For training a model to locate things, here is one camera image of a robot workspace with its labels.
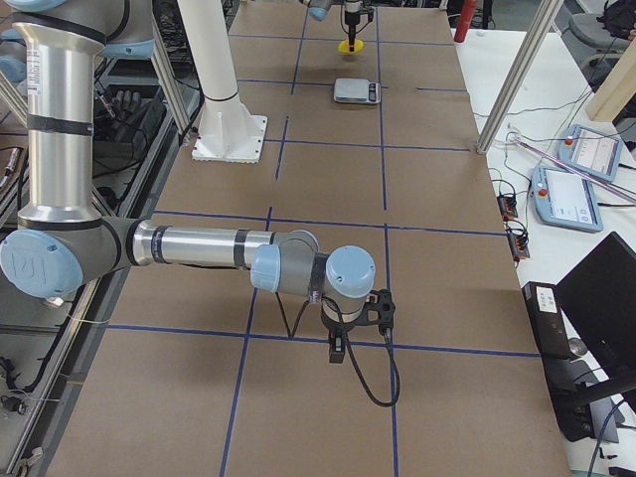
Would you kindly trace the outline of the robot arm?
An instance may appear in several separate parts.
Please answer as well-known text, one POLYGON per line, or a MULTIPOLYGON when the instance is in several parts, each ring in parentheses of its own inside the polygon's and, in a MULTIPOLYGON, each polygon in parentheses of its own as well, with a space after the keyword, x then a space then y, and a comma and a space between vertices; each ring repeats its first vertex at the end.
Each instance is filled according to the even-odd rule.
POLYGON ((148 1, 15 1, 27 47, 30 199, 1 243, 1 267, 22 292, 52 298, 118 269, 150 263, 245 269, 253 287, 322 306, 329 358, 353 354, 368 324, 373 258, 345 245, 320 251, 305 231, 183 229, 106 217, 92 204, 94 60, 105 48, 154 49, 148 1))
MULTIPOLYGON (((300 0, 299 3, 306 7, 307 13, 312 19, 323 21, 327 17, 333 1, 300 0)), ((338 51, 341 54, 355 55, 364 48, 364 41, 358 38, 358 34, 365 29, 365 26, 360 27, 362 17, 367 17, 367 25, 369 25, 373 21, 374 15, 374 7, 366 1, 346 0, 341 3, 341 28, 347 35, 347 38, 338 46, 338 51)))

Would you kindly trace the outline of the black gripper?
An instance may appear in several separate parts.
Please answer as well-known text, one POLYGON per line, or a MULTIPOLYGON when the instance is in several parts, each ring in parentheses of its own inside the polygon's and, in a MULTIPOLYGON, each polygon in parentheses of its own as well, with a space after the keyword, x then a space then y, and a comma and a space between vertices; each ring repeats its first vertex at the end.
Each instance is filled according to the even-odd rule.
POLYGON ((355 53, 356 50, 356 26, 361 23, 364 10, 363 0, 344 0, 344 23, 347 25, 347 51, 355 53))
MULTIPOLYGON (((345 313, 342 316, 330 306, 321 308, 321 321, 329 332, 337 330, 350 332, 356 327, 368 324, 368 312, 364 309, 355 313, 345 313)), ((330 335, 328 358, 330 364, 342 364, 346 357, 346 345, 341 335, 330 335)))

